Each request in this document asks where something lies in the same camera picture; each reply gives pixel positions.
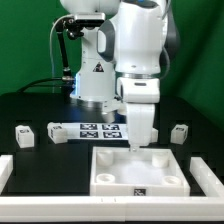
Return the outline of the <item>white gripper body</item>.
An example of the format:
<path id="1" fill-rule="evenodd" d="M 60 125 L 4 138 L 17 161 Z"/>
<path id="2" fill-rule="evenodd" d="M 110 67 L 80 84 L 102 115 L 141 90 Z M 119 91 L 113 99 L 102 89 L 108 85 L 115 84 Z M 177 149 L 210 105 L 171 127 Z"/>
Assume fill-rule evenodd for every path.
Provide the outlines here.
<path id="1" fill-rule="evenodd" d="M 154 104 L 126 104 L 128 142 L 131 147 L 147 146 L 154 123 Z"/>

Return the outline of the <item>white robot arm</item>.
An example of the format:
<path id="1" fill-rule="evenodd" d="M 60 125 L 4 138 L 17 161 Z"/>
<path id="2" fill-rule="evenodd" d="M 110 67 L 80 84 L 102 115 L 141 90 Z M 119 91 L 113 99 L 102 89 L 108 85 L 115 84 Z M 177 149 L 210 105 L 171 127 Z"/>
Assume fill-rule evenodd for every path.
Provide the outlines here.
<path id="1" fill-rule="evenodd" d="M 71 97 L 126 115 L 132 150 L 151 140 L 163 63 L 177 48 L 171 0 L 60 0 L 72 36 L 82 37 L 82 64 Z"/>

